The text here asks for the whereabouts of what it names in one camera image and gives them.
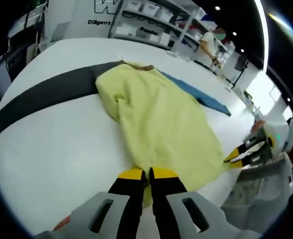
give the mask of blue cloth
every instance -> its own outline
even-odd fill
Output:
[[[201,92],[200,90],[196,89],[195,87],[185,83],[182,80],[176,79],[175,77],[166,74],[164,72],[161,72],[165,77],[173,81],[176,85],[178,85],[183,91],[189,93],[192,95],[200,104],[211,108],[213,110],[222,112],[228,116],[231,116],[231,113],[229,112],[228,108],[215,100],[214,98],[210,97],[209,95],[205,94],[204,92]]]

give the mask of window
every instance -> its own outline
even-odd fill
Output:
[[[259,72],[246,90],[252,96],[252,102],[265,116],[274,107],[281,92],[273,81],[263,72]]]
[[[292,110],[291,110],[290,106],[288,106],[284,111],[285,120],[290,119],[292,116],[293,116]]]
[[[281,96],[281,92],[279,91],[277,87],[274,86],[272,91],[270,92],[270,96],[275,102],[277,102]]]

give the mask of shelf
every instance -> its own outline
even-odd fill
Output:
[[[171,11],[178,12],[178,13],[184,13],[187,15],[191,15],[185,8],[182,6],[179,6],[175,2],[169,1],[169,0],[148,0],[150,2],[153,2],[157,5],[163,6]]]
[[[147,44],[147,45],[152,45],[152,46],[160,47],[160,48],[165,49],[165,50],[171,50],[172,49],[169,46],[165,46],[165,45],[162,45],[160,43],[157,43],[157,42],[154,42],[154,41],[150,41],[150,40],[147,40],[147,39],[138,37],[138,36],[114,34],[113,35],[113,38],[122,39],[122,40],[129,40],[129,41],[136,41],[136,42],[144,43],[144,44]]]
[[[225,47],[225,45],[224,44],[222,44],[221,43],[221,41],[219,41],[217,38],[216,38],[216,40],[217,40],[217,42],[218,42],[218,44],[219,44],[219,46],[222,46],[222,48],[224,48],[224,50],[228,53],[228,48],[227,47]]]
[[[199,45],[199,41],[197,41],[192,35],[190,35],[189,33],[185,34],[185,37],[189,38],[190,40],[192,40],[194,43],[196,43],[197,45]]]
[[[193,19],[192,23],[201,31],[201,33],[204,35],[209,30],[196,18]]]
[[[132,11],[132,10],[129,10],[129,9],[125,9],[125,10],[123,10],[123,13],[132,13],[134,15],[141,16],[141,17],[143,17],[145,19],[148,19],[148,20],[151,20],[151,21],[166,25],[166,26],[168,26],[168,27],[170,27],[170,28],[172,28],[172,29],[174,29],[176,31],[179,31],[179,32],[182,31],[182,29],[179,28],[178,26],[174,26],[173,24],[171,24],[169,22],[162,21],[162,20],[158,19],[157,17],[146,15],[146,14],[140,12],[140,11]]]

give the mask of white table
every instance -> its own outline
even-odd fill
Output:
[[[210,71],[194,62],[169,56],[162,49],[117,39],[59,41],[18,75],[3,97],[0,109],[50,77],[121,58],[152,64],[227,105],[231,117],[205,107],[208,122],[225,155],[249,133],[253,116]],[[0,191],[32,234],[50,230],[97,192],[107,191],[117,175],[132,166],[123,145],[119,125],[106,114],[98,95],[46,108],[0,133]],[[237,176],[238,171],[226,172],[199,192],[221,206]],[[158,238],[154,228],[148,208],[141,218],[138,238]]]

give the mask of yellow cloth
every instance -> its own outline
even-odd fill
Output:
[[[202,106],[156,69],[120,65],[96,85],[132,160],[147,173],[152,166],[171,169],[193,191],[230,168]]]

